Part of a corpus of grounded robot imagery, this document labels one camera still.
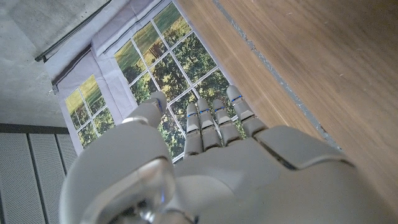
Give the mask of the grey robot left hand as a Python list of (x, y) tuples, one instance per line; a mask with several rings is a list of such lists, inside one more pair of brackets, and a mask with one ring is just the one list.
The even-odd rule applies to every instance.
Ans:
[(187, 106), (183, 160), (158, 130), (157, 91), (72, 164), (61, 223), (396, 223), (397, 212), (345, 154), (289, 126), (267, 127), (231, 85), (224, 104)]

